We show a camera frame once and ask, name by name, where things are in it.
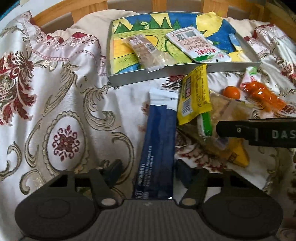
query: clear plastic bag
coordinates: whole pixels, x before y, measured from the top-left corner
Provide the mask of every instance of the clear plastic bag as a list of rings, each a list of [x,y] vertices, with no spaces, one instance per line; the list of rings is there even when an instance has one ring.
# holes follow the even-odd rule
[[[159,51],[142,34],[125,38],[123,41],[132,47],[140,64],[147,69],[148,73],[176,64],[176,61],[169,53]]]
[[[256,80],[257,67],[248,67],[240,84],[240,88],[256,101],[260,101],[265,106],[265,111],[281,111],[287,103],[272,93],[267,86]]]
[[[229,161],[246,167],[249,163],[249,157],[244,150],[243,139],[219,137],[216,132],[216,125],[219,121],[248,120],[252,113],[252,106],[213,91],[210,93],[210,101],[213,107],[209,112],[213,129],[212,136],[206,138],[202,136],[198,129],[197,119],[193,119],[178,128],[196,139],[208,153],[219,157],[221,161]]]

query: wooden slat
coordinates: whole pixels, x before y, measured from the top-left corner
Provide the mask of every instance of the wooden slat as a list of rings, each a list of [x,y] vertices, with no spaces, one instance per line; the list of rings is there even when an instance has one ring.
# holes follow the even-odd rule
[[[254,4],[253,7],[251,8],[249,19],[263,21],[263,18],[264,18],[264,6],[260,4]]]
[[[153,12],[165,12],[167,10],[166,0],[152,0],[152,11]]]
[[[36,15],[34,20],[38,26],[43,26],[66,13],[104,1],[106,0],[64,0]]]
[[[227,17],[228,2],[225,0],[202,0],[202,12],[215,12],[220,17]]]
[[[95,3],[95,4],[72,11],[72,18],[74,23],[76,23],[79,19],[81,19],[85,15],[88,15],[92,12],[98,12],[106,9],[108,9],[107,1]]]
[[[263,21],[277,25],[286,35],[296,41],[296,24],[283,9],[266,3]]]
[[[254,3],[246,0],[227,0],[227,2],[229,6],[236,7],[245,12],[250,12],[254,5]]]

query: yellow snack package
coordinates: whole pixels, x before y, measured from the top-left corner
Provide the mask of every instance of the yellow snack package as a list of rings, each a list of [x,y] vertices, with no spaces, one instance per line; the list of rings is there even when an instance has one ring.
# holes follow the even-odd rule
[[[207,65],[198,66],[182,80],[177,117],[179,125],[212,110],[207,85]]]
[[[229,162],[236,164],[241,167],[249,165],[249,155],[244,149],[244,139],[241,138],[230,138],[228,149],[232,151],[231,156],[228,158]]]

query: metal tray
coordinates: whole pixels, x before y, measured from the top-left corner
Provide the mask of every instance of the metal tray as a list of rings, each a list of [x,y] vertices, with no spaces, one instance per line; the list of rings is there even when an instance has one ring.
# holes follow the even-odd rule
[[[155,14],[155,13],[171,13],[171,12],[154,12],[154,13],[145,13],[145,14]],[[202,15],[204,13],[199,12],[182,12],[182,13],[193,13]],[[106,59],[106,67],[107,67],[107,77],[109,78],[110,83],[113,87],[118,87],[122,85],[133,84],[146,80],[153,80],[158,78],[176,76],[176,75],[184,75],[189,74],[193,69],[202,64],[207,64],[207,72],[244,72],[247,67],[257,66],[259,67],[261,61],[257,56],[256,52],[252,49],[252,47],[240,36],[237,32],[235,36],[239,41],[244,54],[252,61],[252,62],[202,62],[202,63],[188,63],[188,64],[176,64],[167,66],[163,69],[153,71],[147,73],[145,69],[134,70],[125,73],[111,74],[111,63],[110,60],[113,60],[113,49],[110,49],[113,46],[113,38],[112,38],[112,28],[113,21],[109,26],[109,33],[107,39],[107,59]]]

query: snack package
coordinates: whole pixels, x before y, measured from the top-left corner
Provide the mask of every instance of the snack package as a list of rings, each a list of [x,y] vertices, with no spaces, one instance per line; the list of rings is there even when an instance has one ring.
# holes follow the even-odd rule
[[[213,107],[210,111],[212,136],[204,138],[201,135],[197,118],[178,128],[196,139],[208,153],[219,157],[224,162],[229,161],[246,167],[249,163],[249,157],[244,150],[243,139],[219,137],[216,132],[216,125],[219,121],[248,120],[252,114],[252,107],[215,92],[211,92],[210,101]]]
[[[242,91],[266,105],[266,111],[281,111],[287,103],[273,94],[264,84],[256,81],[257,67],[248,67],[240,84]]]
[[[206,64],[198,66],[182,80],[177,111],[179,125],[190,122],[199,114],[212,109],[206,70]]]
[[[229,34],[229,39],[232,43],[232,45],[235,47],[237,51],[242,51],[242,47],[239,44],[239,41],[237,40],[236,36],[234,34]]]
[[[210,137],[213,132],[210,112],[205,112],[197,116],[197,130],[201,137]]]
[[[159,51],[142,34],[128,37],[124,39],[124,42],[132,47],[139,59],[140,64],[143,65],[148,72],[176,64],[176,61],[170,54]]]
[[[173,196],[178,94],[152,88],[141,160],[133,187],[135,199]]]
[[[180,28],[166,34],[168,39],[196,62],[229,62],[231,58],[212,45],[196,28]]]

